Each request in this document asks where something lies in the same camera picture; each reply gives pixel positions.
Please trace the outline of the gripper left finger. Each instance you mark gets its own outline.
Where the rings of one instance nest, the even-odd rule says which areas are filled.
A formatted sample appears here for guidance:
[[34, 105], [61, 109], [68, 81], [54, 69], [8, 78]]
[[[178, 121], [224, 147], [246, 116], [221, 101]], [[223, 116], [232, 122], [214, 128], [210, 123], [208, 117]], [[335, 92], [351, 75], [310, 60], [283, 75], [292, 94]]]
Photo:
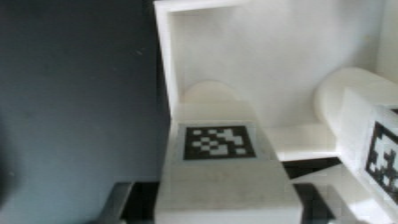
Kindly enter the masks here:
[[88, 224], [155, 224], [159, 182], [118, 182], [98, 217]]

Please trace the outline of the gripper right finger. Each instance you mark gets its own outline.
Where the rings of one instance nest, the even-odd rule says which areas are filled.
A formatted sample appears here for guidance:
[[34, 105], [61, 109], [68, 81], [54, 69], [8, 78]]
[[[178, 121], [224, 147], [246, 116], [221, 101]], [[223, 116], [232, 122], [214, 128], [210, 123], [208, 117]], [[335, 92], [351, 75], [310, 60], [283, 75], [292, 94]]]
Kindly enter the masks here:
[[338, 192], [329, 186], [294, 184], [304, 205], [301, 224], [356, 224], [356, 216]]

